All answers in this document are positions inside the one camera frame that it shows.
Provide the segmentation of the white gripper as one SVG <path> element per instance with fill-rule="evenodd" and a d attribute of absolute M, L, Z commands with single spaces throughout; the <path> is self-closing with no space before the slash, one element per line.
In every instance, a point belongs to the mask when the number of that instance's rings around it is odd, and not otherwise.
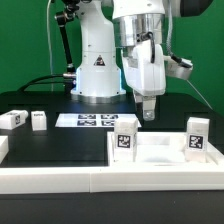
<path fill-rule="evenodd" d="M 155 119 L 157 95 L 163 95 L 166 89 L 163 50 L 155 45 L 155 60 L 152 59 L 150 41 L 144 41 L 122 51 L 123 70 L 126 83 L 133 90 L 137 112 L 145 121 Z"/>

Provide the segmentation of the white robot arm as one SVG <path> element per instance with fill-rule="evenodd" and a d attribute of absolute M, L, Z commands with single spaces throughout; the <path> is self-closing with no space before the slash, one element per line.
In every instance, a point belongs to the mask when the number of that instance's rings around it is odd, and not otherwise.
<path fill-rule="evenodd" d="M 201 15 L 213 0 L 79 0 L 82 63 L 76 98 L 109 102 L 132 88 L 146 120 L 155 118 L 156 97 L 165 93 L 168 76 L 187 80 L 189 59 L 175 55 L 172 34 L 162 36 L 162 20 L 173 29 L 175 17 Z"/>

